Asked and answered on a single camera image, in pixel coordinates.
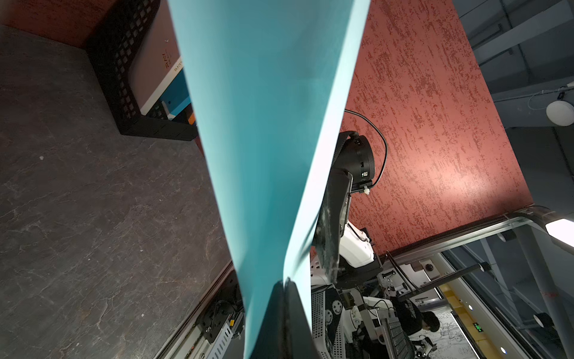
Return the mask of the light blue rectangular paper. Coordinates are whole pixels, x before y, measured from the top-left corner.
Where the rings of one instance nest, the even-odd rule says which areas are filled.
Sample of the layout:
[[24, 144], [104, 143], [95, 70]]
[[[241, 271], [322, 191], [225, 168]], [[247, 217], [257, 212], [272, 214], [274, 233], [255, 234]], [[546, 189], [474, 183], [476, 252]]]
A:
[[169, 4], [245, 306], [246, 358], [279, 282], [295, 282], [311, 329], [309, 250], [369, 6]]

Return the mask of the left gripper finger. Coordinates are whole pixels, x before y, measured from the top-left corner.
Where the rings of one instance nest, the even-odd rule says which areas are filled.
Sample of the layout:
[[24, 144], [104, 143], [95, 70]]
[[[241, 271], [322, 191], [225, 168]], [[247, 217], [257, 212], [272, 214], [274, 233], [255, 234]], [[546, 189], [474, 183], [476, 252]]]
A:
[[295, 282], [274, 286], [251, 357], [320, 357]]

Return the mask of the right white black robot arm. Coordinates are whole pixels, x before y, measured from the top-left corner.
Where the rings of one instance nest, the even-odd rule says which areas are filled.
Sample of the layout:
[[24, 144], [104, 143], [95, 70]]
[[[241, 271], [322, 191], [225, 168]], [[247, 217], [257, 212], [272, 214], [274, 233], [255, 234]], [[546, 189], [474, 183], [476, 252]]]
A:
[[351, 289], [381, 270], [372, 236], [357, 210], [359, 197], [369, 194], [374, 177], [375, 158], [367, 137], [339, 133], [312, 238], [311, 287]]

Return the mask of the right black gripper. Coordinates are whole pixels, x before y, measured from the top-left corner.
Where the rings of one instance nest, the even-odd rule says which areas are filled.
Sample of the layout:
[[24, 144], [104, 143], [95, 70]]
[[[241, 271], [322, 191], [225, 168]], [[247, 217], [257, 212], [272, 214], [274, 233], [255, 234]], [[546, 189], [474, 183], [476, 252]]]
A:
[[335, 284], [339, 269], [339, 244], [348, 221], [352, 175], [332, 168], [318, 213], [312, 245], [330, 283]]

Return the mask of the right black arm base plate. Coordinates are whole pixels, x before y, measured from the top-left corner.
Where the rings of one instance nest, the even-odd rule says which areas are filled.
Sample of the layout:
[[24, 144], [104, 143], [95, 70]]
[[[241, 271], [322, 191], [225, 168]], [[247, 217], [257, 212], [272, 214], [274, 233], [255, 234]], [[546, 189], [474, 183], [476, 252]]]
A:
[[210, 344], [215, 342], [224, 323], [235, 320], [244, 311], [243, 299], [236, 272], [230, 272], [215, 297], [202, 312], [199, 326]]

